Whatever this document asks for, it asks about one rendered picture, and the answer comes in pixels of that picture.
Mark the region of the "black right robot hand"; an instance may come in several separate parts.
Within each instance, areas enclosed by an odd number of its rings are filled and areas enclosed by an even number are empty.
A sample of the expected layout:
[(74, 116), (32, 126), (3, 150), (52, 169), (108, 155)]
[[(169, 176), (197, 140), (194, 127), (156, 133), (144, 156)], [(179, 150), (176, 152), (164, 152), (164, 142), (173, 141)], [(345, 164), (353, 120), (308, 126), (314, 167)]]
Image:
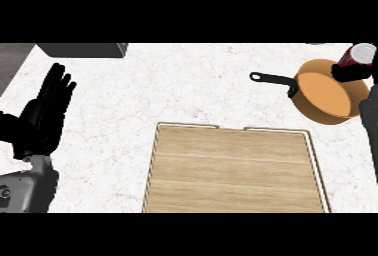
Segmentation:
[[(334, 64), (331, 73), (334, 79), (346, 84), (347, 92), (353, 98), (367, 95), (371, 101), (378, 102), (378, 64), (376, 62), (371, 64), (352, 64), (349, 66)], [(368, 78), (374, 79), (371, 90), (367, 89), (362, 83), (362, 79)]]

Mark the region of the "pale grey appliance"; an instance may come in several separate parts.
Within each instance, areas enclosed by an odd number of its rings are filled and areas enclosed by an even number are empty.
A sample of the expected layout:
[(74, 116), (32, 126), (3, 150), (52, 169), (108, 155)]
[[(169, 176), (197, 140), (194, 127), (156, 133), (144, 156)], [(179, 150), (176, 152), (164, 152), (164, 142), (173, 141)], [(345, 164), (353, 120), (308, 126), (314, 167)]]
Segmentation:
[(0, 43), (0, 96), (8, 89), (34, 43)]

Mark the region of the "dark grey appliance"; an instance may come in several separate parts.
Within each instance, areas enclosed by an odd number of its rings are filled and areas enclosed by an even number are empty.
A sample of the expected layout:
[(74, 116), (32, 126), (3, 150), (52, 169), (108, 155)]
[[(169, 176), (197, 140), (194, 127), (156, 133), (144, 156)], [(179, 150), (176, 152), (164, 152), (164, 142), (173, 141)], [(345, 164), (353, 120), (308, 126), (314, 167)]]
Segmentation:
[(123, 58), (127, 43), (39, 43), (37, 46), (54, 58)]

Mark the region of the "wooden tray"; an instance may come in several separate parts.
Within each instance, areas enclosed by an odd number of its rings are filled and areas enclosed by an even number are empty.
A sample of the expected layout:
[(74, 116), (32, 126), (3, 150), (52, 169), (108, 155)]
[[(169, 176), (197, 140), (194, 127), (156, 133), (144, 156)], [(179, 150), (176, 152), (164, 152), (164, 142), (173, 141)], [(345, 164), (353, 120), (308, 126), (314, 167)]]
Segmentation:
[(142, 211), (328, 213), (311, 133), (161, 122)]

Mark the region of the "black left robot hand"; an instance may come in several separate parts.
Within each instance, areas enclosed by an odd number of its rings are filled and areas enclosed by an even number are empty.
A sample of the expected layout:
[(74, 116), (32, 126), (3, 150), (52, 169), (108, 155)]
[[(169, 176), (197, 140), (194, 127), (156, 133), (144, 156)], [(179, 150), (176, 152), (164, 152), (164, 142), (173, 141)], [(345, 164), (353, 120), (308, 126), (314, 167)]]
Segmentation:
[(39, 95), (27, 103), (21, 116), (0, 111), (0, 141), (12, 144), (17, 160), (33, 155), (49, 156), (57, 150), (76, 86), (65, 66), (55, 63)]

